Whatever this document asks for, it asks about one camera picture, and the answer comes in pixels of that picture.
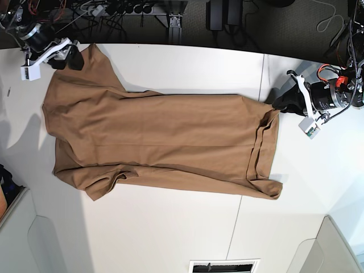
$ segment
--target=floor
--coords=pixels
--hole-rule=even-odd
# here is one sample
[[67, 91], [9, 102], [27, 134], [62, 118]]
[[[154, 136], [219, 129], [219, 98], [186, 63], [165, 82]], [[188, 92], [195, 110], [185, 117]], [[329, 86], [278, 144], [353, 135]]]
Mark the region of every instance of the floor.
[[[336, 7], [336, 13], [348, 20], [347, 0], [325, 0]], [[341, 21], [334, 18], [325, 32], [316, 31], [317, 24], [333, 14], [330, 6], [312, 0], [296, 0], [285, 8], [276, 8], [262, 0], [244, 0], [244, 18], [246, 29], [256, 41], [263, 53], [295, 57], [303, 60], [312, 60], [322, 63], [337, 64], [335, 54], [327, 59], [323, 57], [328, 49], [331, 39], [341, 27]], [[231, 37], [224, 31], [219, 32], [217, 44], [212, 33], [205, 27], [206, 4], [189, 2], [183, 20], [183, 45], [199, 47], [218, 47], [259, 52], [250, 42], [242, 48], [236, 48], [231, 42]], [[90, 34], [84, 31], [78, 39], [82, 43], [147, 43], [166, 44], [167, 36], [164, 26], [153, 16], [145, 16], [141, 27], [140, 16], [125, 16], [123, 27], [127, 39], [114, 31], [108, 39], [108, 28], [94, 29]], [[87, 26], [88, 21], [80, 19], [79, 26]], [[345, 58], [345, 43], [342, 43], [340, 53]], [[0, 32], [0, 48], [15, 47], [11, 37]]]
[[[135, 92], [238, 93], [265, 101], [272, 90], [292, 86], [288, 69], [313, 81], [320, 65], [199, 47], [99, 47]], [[0, 161], [30, 188], [37, 214], [54, 223], [68, 272], [184, 273], [190, 260], [254, 258], [261, 259], [259, 273], [287, 272], [301, 243], [337, 211], [347, 240], [357, 253], [364, 250], [364, 111], [349, 109], [314, 140], [299, 129], [301, 117], [280, 114], [271, 170], [284, 188], [277, 201], [120, 184], [93, 202], [52, 175], [55, 139], [40, 107], [53, 70], [42, 65], [40, 80], [24, 82], [22, 64], [17, 49], [0, 51]]]

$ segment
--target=orange component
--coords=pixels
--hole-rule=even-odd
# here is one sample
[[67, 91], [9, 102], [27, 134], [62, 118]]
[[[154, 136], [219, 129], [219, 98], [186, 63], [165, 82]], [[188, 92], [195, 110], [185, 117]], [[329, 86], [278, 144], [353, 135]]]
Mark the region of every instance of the orange component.
[[335, 86], [339, 88], [341, 84], [346, 85], [348, 84], [348, 80], [348, 77], [340, 76], [339, 78], [337, 78]]

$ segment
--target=white table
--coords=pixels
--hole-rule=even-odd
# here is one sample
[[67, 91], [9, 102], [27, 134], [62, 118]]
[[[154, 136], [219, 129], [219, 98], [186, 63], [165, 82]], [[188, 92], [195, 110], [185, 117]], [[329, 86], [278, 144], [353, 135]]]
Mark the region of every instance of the white table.
[[[264, 101], [271, 88], [291, 86], [287, 70], [312, 81], [319, 66], [224, 49], [99, 47], [127, 90], [165, 94], [238, 93]], [[0, 51], [0, 162], [16, 181], [26, 181], [37, 214], [55, 224], [69, 272], [184, 273], [193, 259], [253, 258], [261, 259], [259, 273], [286, 272], [327, 213], [357, 222], [357, 230], [343, 225], [342, 231], [362, 248], [363, 206], [350, 219], [348, 212], [364, 200], [364, 110], [348, 110], [314, 140], [299, 129], [302, 117], [280, 115], [271, 171], [284, 183], [278, 201], [121, 184], [93, 202], [52, 176], [55, 139], [46, 133], [40, 107], [53, 70], [42, 65], [40, 80], [21, 81], [23, 62], [16, 49]]]

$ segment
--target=brown t-shirt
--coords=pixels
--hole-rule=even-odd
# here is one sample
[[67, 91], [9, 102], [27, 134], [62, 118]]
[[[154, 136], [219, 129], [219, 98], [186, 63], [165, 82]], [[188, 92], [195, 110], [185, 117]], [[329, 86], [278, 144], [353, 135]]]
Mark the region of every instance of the brown t-shirt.
[[125, 91], [96, 45], [56, 71], [43, 112], [54, 174], [96, 200], [116, 183], [277, 199], [278, 111], [238, 95]]

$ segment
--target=air vent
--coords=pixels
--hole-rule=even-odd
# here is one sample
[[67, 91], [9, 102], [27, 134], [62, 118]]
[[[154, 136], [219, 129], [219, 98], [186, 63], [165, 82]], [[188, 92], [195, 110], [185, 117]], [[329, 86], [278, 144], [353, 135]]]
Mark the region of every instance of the air vent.
[[259, 259], [253, 260], [192, 260], [188, 273], [255, 273]]

